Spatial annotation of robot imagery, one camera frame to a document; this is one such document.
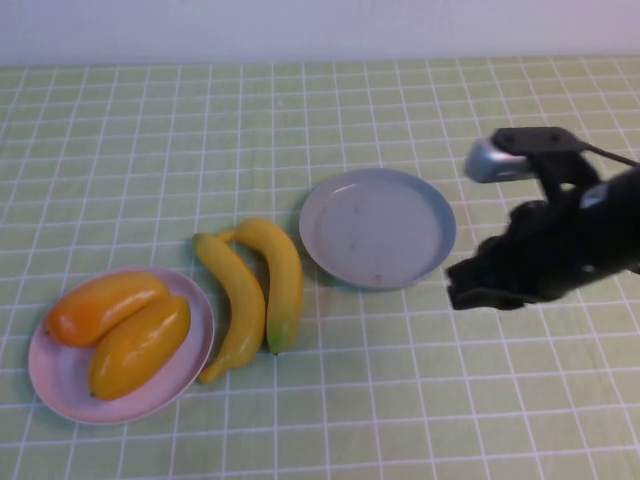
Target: blue plate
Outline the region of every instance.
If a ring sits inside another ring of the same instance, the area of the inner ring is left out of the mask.
[[[418,282],[449,256],[456,220],[422,179],[386,168],[354,170],[314,189],[300,213],[313,260],[336,278],[368,289]]]

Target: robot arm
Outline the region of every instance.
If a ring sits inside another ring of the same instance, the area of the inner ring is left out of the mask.
[[[478,140],[465,173],[479,183],[537,178],[546,200],[510,212],[504,233],[447,269],[456,310],[548,302],[640,264],[640,169],[602,182],[581,155],[635,166],[557,127],[504,128]],[[572,186],[567,190],[563,185]]]

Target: pink plate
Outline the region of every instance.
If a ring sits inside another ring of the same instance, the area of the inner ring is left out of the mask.
[[[157,275],[171,293],[189,300],[191,328],[187,338],[146,384],[125,397],[105,402],[89,395],[87,374],[94,349],[64,347],[45,335],[44,321],[40,322],[29,348],[29,375],[40,399],[63,417],[93,425],[139,420],[184,392],[209,357],[213,345],[213,312],[204,293],[192,280],[166,268],[151,266],[111,270],[93,279],[134,270]]]

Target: cable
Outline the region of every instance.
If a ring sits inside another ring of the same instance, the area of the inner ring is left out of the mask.
[[[616,155],[615,153],[607,152],[606,150],[602,150],[601,148],[598,148],[595,145],[591,145],[590,143],[583,142],[583,144],[584,144],[585,150],[588,150],[589,152],[595,153],[602,157],[608,158],[609,160],[614,160],[616,162],[624,163],[625,165],[628,165],[630,167],[637,167],[638,165],[640,165],[638,162],[634,160],[630,160],[621,155]]]

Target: yellow mango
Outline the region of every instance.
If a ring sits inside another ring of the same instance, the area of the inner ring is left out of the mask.
[[[114,400],[140,388],[176,353],[190,326],[189,302],[179,295],[156,300],[118,324],[91,359],[91,394]]]

